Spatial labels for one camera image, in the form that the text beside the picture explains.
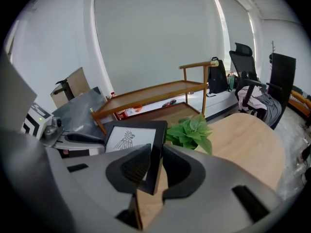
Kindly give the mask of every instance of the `backpack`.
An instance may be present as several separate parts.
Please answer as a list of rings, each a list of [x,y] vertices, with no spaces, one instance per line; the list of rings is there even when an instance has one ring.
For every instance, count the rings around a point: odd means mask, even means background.
[[[222,60],[213,57],[212,60],[218,60],[217,67],[210,67],[208,70],[208,87],[209,93],[220,93],[228,89],[225,67]]]

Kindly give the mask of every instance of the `cardboard box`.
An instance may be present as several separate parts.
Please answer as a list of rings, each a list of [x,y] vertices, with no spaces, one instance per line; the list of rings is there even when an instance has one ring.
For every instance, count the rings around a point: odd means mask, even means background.
[[[72,74],[70,74],[65,79],[67,79],[67,83],[69,84],[70,90],[74,97],[77,97],[80,94],[85,93],[90,90],[82,67],[76,70],[75,72],[73,72]],[[60,91],[55,94],[55,91],[60,90],[60,89],[62,89],[61,84],[59,84],[51,92],[51,97],[57,108],[63,106],[65,103],[69,101],[64,91]]]

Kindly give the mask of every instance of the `potted plant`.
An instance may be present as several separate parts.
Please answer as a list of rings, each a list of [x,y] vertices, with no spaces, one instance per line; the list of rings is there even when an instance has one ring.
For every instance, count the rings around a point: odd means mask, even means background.
[[[167,129],[167,141],[192,150],[200,145],[208,154],[212,154],[212,143],[207,138],[212,133],[212,129],[201,114],[193,118],[183,118],[178,122],[180,124]]]

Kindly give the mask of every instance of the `gray fabric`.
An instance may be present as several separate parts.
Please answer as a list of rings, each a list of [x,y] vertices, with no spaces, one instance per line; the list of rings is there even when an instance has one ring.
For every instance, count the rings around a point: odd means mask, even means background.
[[[256,97],[256,99],[267,106],[267,113],[264,115],[262,120],[268,126],[273,125],[282,113],[281,104],[267,93],[263,93],[261,96]]]

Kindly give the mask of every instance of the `ceiling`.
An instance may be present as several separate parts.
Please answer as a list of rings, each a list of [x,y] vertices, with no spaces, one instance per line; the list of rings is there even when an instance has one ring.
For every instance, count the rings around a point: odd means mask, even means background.
[[[251,0],[262,19],[281,19],[298,22],[295,13],[285,0]]]

